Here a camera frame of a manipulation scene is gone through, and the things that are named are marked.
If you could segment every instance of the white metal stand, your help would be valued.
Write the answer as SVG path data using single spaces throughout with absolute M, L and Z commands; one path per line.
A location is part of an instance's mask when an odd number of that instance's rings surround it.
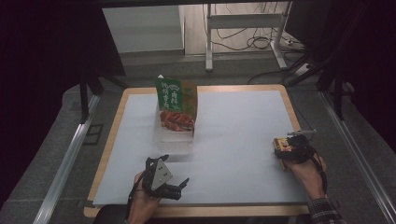
M 212 29 L 237 28 L 278 28 L 276 38 L 271 41 L 271 48 L 276 56 L 280 69 L 288 68 L 279 50 L 279 41 L 285 28 L 291 2 L 288 2 L 282 13 L 273 14 L 238 14 L 238 15 L 211 15 L 211 5 L 207 4 L 206 15 L 206 71 L 213 70 Z

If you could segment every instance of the hand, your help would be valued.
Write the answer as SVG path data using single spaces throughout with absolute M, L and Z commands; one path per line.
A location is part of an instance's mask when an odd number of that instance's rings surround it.
M 134 177 L 136 183 L 142 173 L 139 173 Z M 142 181 L 137 186 L 136 192 L 134 193 L 134 200 L 132 202 L 131 210 L 129 213 L 128 221 L 130 224 L 143 224 L 147 222 L 158 207 L 161 198 L 151 198 L 143 190 Z
M 326 171 L 327 167 L 324 163 L 324 160 L 320 156 L 318 156 L 318 154 L 315 154 L 314 157 L 315 159 L 317 159 L 317 161 L 320 160 L 323 166 L 323 171 Z M 311 201 L 326 197 L 326 194 L 323 191 L 323 182 L 318 172 L 318 169 L 311 160 L 308 160 L 301 164 L 297 164 L 293 161 L 284 162 L 294 172 L 294 175 L 297 177 L 297 179 L 299 179 L 300 182 L 303 184 L 306 193 L 308 194 L 308 197 Z

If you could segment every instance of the white wall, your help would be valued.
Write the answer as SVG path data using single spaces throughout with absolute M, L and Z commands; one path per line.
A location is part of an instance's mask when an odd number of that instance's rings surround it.
M 183 49 L 179 6 L 103 9 L 119 53 Z

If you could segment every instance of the person's left hand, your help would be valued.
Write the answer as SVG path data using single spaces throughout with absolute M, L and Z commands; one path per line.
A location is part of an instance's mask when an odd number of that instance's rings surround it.
M 134 177 L 135 183 L 141 175 L 142 173 L 139 173 Z M 134 200 L 128 217 L 128 222 L 130 224 L 143 224 L 147 222 L 154 214 L 161 200 L 161 198 L 152 198 L 148 196 L 142 187 L 142 181 L 143 180 L 140 181 L 134 193 Z

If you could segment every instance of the person's right hand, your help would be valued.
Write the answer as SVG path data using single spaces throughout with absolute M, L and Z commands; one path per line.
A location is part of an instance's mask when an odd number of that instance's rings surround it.
M 324 160 L 315 154 L 315 159 L 320 160 L 323 171 L 326 171 L 326 164 Z M 284 163 L 294 172 L 294 175 L 303 184 L 309 199 L 315 200 L 318 198 L 325 198 L 326 194 L 323 191 L 323 182 L 315 164 L 308 160 L 304 163 L 297 164 L 294 161 L 284 161 Z

